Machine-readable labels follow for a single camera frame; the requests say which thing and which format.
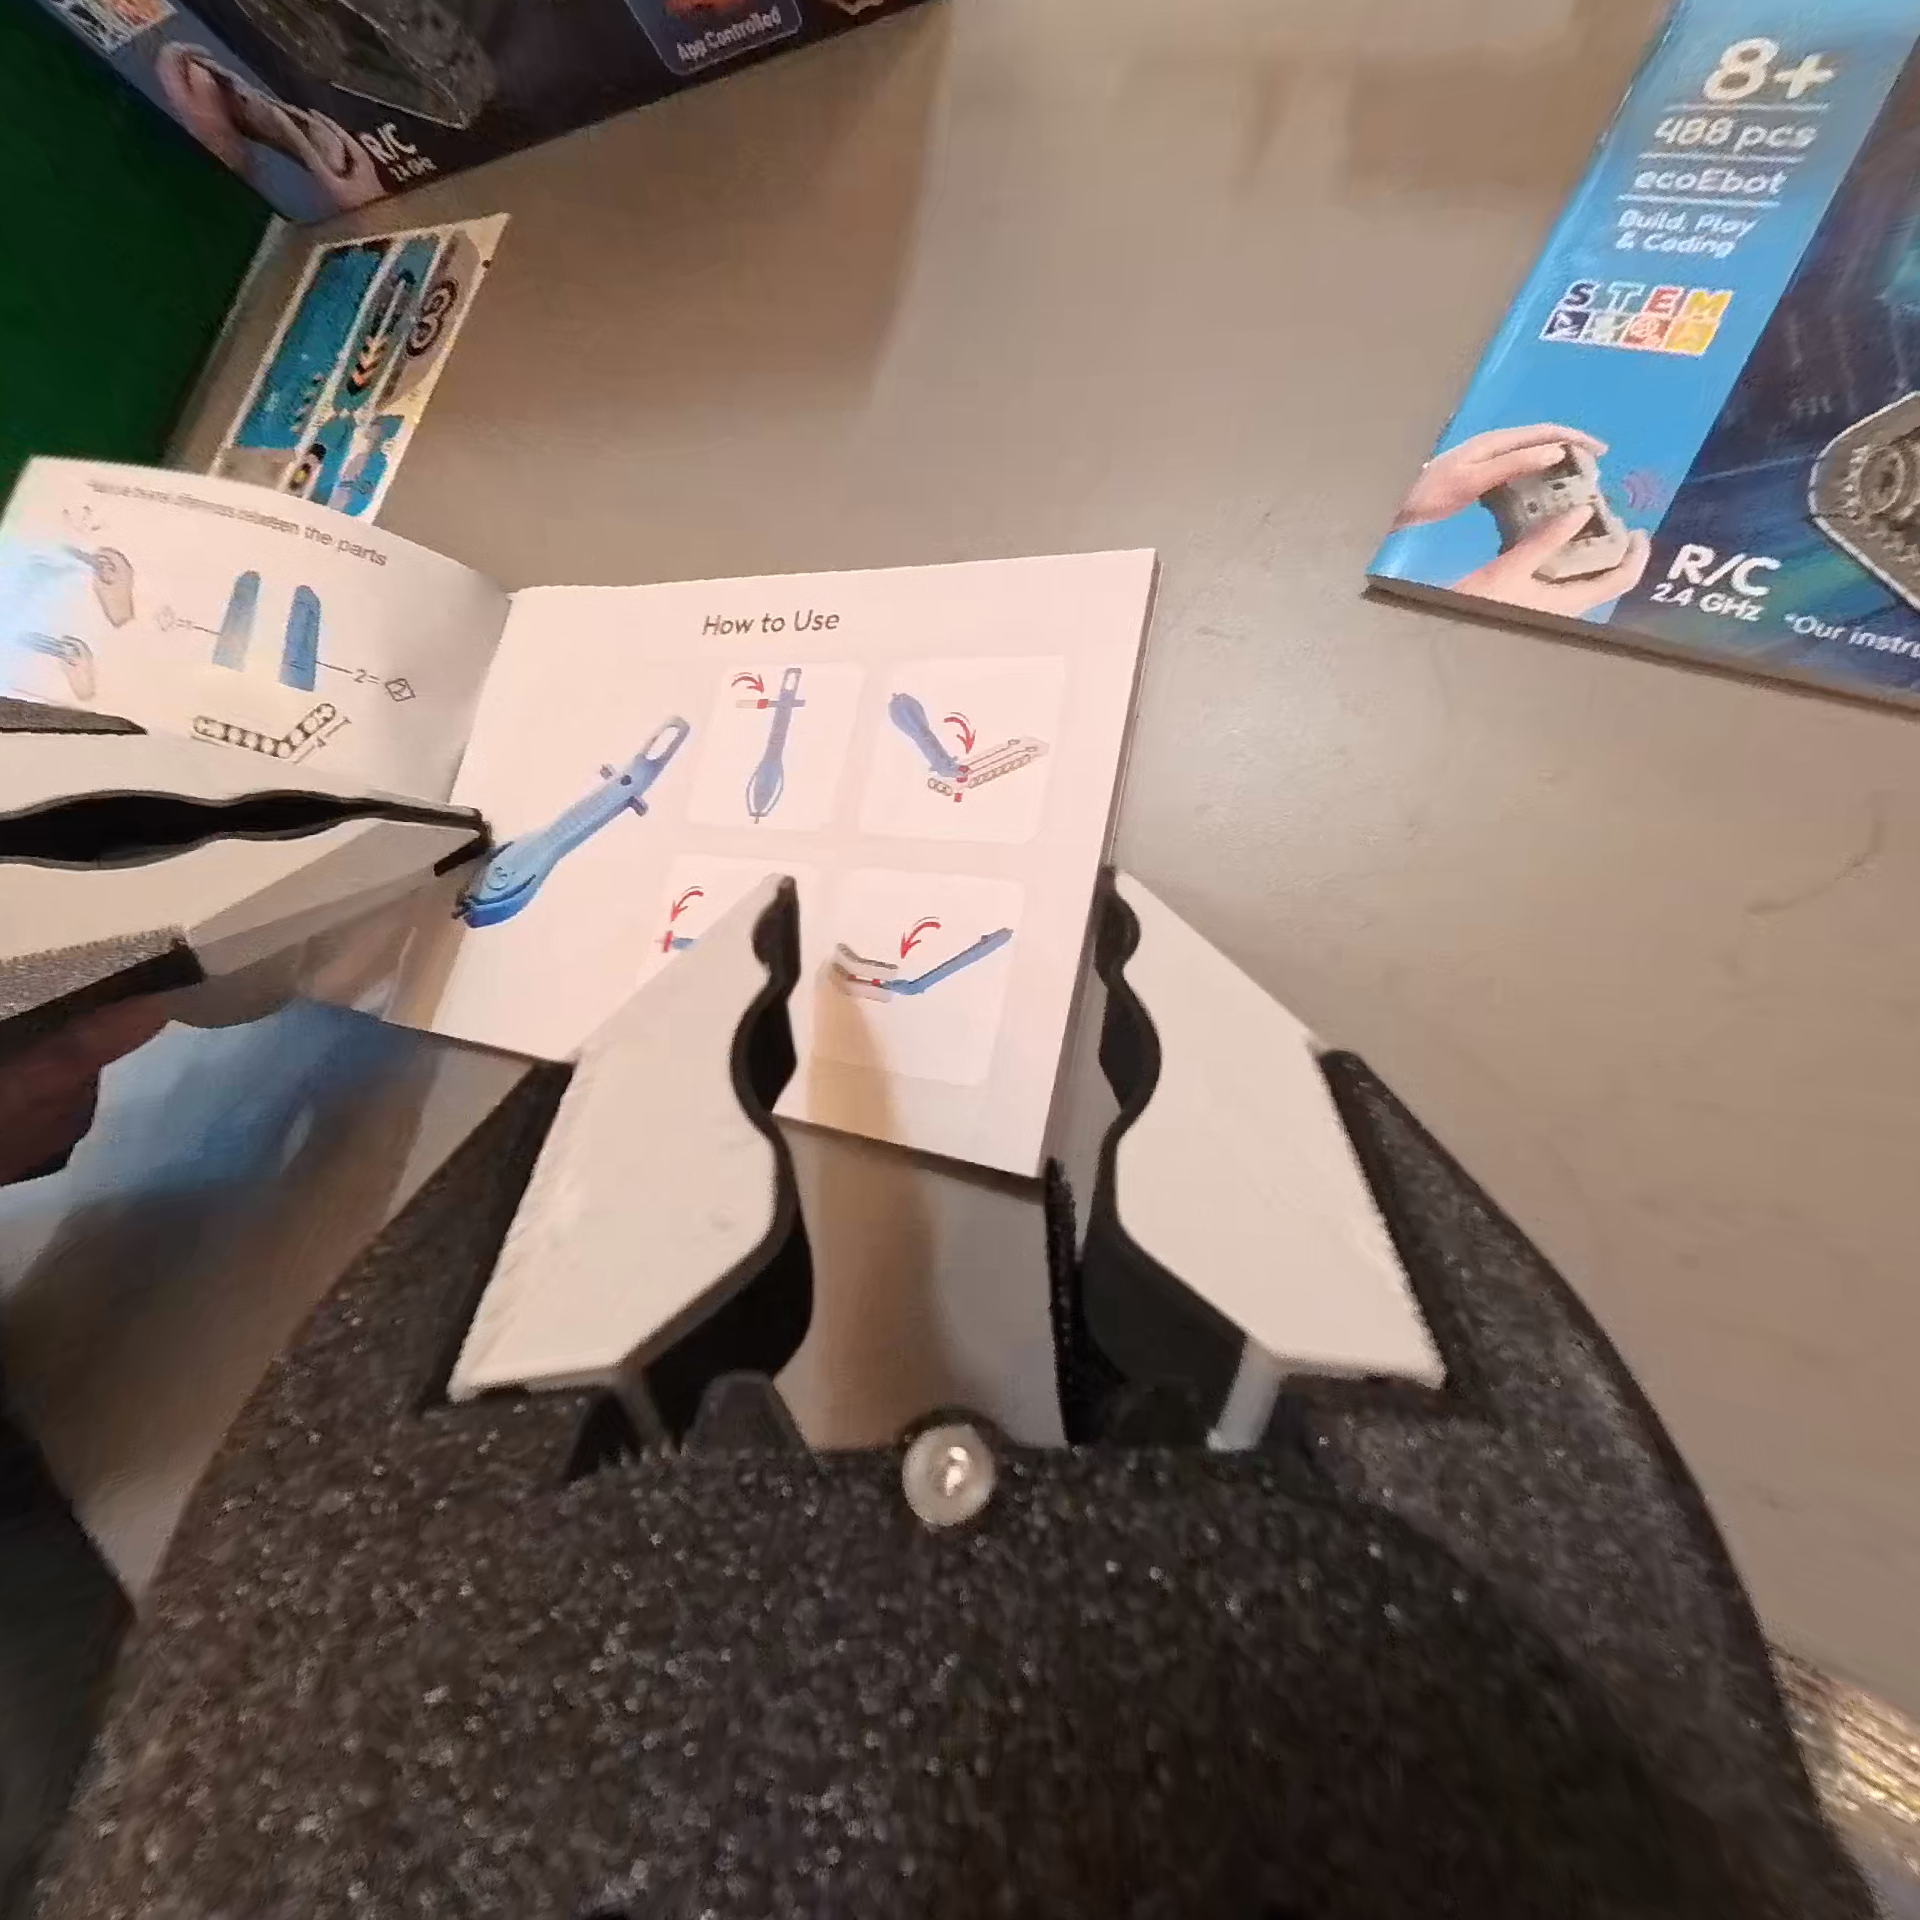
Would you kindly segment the clear bag of yellow parts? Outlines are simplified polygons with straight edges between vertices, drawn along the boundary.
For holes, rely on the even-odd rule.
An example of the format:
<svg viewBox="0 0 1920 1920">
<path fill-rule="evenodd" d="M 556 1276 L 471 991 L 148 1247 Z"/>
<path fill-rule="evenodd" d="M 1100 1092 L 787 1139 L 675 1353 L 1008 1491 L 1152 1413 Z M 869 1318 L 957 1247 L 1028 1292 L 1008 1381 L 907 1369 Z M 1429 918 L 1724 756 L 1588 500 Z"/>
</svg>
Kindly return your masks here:
<svg viewBox="0 0 1920 1920">
<path fill-rule="evenodd" d="M 1885 1701 L 1770 1652 L 1816 1799 L 1883 1915 L 1917 1915 L 1917 1725 Z"/>
</svg>

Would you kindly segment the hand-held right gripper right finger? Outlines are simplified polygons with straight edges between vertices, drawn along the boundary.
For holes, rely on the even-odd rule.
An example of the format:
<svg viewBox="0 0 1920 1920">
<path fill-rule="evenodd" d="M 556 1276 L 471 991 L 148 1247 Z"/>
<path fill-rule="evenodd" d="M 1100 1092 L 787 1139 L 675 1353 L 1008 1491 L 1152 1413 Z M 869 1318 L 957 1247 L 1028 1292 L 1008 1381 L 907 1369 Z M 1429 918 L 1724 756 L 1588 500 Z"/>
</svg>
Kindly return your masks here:
<svg viewBox="0 0 1920 1920">
<path fill-rule="evenodd" d="M 1102 873 L 1090 959 L 1115 1113 L 1076 1279 L 1120 1429 L 1250 1453 L 1294 1387 L 1444 1387 L 1327 1046 L 1134 876 Z"/>
</svg>

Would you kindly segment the blue robot kit box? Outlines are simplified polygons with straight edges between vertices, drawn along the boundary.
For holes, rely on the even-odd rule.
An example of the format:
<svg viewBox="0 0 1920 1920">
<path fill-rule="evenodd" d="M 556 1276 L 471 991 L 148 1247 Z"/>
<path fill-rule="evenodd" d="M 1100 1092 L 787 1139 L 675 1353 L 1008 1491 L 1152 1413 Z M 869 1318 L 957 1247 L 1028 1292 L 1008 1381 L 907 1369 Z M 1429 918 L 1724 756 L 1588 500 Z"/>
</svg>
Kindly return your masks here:
<svg viewBox="0 0 1920 1920">
<path fill-rule="evenodd" d="M 912 3 L 37 3 L 290 224 L 319 224 L 912 16 Z"/>
</svg>

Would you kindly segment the large blue instruction booklet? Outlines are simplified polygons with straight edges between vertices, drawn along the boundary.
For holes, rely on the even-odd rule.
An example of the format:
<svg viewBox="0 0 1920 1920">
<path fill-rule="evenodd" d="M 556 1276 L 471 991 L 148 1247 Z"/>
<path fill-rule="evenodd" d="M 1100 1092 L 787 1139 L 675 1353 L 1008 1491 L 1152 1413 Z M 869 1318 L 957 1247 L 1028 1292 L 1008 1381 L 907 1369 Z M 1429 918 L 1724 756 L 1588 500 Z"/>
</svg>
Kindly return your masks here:
<svg viewBox="0 0 1920 1920">
<path fill-rule="evenodd" d="M 1366 583 L 1915 711 L 1915 4 L 1670 6 Z"/>
</svg>

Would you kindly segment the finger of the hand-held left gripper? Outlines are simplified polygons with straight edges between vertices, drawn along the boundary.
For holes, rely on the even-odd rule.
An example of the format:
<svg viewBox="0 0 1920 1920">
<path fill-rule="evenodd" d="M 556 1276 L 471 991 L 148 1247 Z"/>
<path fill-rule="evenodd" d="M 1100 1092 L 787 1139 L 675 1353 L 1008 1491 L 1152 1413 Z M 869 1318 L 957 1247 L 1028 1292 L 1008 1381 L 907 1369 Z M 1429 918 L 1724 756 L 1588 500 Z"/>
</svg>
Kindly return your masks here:
<svg viewBox="0 0 1920 1920">
<path fill-rule="evenodd" d="M 336 824 L 290 838 L 223 836 L 118 869 L 6 862 L 3 956 L 158 937 L 204 964 L 239 964 L 402 903 L 479 846 L 479 824 Z"/>
<path fill-rule="evenodd" d="M 484 843 L 484 819 L 471 806 L 178 736 L 3 736 L 3 860 L 12 864 L 134 869 L 221 840 L 302 840 L 370 822 L 446 829 L 456 851 Z"/>
</svg>

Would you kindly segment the blue sticker sheet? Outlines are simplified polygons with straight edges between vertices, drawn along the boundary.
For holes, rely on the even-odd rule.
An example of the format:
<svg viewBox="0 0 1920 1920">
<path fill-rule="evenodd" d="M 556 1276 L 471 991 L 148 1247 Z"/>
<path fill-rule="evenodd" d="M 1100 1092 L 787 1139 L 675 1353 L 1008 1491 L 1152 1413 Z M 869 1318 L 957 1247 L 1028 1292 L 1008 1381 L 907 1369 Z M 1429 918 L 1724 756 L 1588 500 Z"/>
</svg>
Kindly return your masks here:
<svg viewBox="0 0 1920 1920">
<path fill-rule="evenodd" d="M 373 521 L 508 229 L 498 213 L 312 246 L 207 470 Z"/>
</svg>

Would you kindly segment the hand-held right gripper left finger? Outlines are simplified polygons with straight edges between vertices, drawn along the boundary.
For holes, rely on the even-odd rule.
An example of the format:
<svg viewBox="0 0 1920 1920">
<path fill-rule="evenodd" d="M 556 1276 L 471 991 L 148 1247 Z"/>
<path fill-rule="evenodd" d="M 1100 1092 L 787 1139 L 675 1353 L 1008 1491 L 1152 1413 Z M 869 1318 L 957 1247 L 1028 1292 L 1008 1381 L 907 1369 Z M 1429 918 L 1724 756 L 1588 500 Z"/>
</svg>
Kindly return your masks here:
<svg viewBox="0 0 1920 1920">
<path fill-rule="evenodd" d="M 682 1444 L 766 1395 L 812 1313 L 778 1127 L 799 889 L 758 880 L 582 1044 L 448 1369 L 448 1401 L 611 1395 Z"/>
</svg>

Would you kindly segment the small blue leaflet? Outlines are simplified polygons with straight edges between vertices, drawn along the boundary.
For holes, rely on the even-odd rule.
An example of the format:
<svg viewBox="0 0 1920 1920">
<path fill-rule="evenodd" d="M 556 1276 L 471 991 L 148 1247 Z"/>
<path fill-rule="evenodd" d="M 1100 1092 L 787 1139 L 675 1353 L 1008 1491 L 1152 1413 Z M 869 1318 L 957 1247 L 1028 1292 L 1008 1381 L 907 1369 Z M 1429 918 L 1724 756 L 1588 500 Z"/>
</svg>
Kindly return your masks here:
<svg viewBox="0 0 1920 1920">
<path fill-rule="evenodd" d="M 780 1113 L 1026 1177 L 1155 579 L 1110 551 L 511 592 L 263 486 L 37 460 L 4 695 L 479 812 L 456 903 L 310 993 L 483 1049 L 567 1057 L 787 876 Z"/>
</svg>

